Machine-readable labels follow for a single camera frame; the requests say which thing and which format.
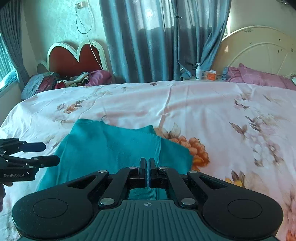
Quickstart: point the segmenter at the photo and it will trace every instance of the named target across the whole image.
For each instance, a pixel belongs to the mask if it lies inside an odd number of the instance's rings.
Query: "heart-shaped headboard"
[[[47,54],[47,62],[40,61],[37,72],[57,72],[61,77],[80,75],[82,72],[92,72],[101,69],[108,71],[103,47],[96,41],[83,41],[76,51],[66,43],[53,44]],[[96,55],[97,63],[91,48]]]

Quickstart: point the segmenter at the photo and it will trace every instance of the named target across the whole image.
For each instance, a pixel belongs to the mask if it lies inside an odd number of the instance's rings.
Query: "white lotion bottle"
[[[197,63],[197,69],[195,71],[195,79],[202,80],[202,69],[200,67],[200,63]]]

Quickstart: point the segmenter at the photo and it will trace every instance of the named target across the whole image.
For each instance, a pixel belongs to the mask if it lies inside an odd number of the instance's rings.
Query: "curtain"
[[[22,60],[21,6],[21,0],[11,0],[0,10],[0,33],[23,90],[29,75]]]
[[[178,0],[179,64],[191,77],[210,70],[223,38],[231,0]]]
[[[0,81],[13,69],[11,62],[8,59],[5,47],[0,41]]]
[[[116,83],[180,79],[175,1],[99,3]]]

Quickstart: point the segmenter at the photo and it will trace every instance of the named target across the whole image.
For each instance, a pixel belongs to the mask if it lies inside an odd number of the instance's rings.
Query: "cream headboard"
[[[296,73],[296,41],[271,27],[239,29],[222,40],[212,69],[220,74],[224,67],[238,67],[239,63],[290,77]]]

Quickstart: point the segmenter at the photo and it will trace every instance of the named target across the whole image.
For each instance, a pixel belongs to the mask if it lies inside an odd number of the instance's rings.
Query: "human hand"
[[[12,186],[12,182],[8,182],[8,183],[0,183],[0,212],[3,209],[3,198],[5,197],[5,189],[4,189],[4,185],[11,187]]]

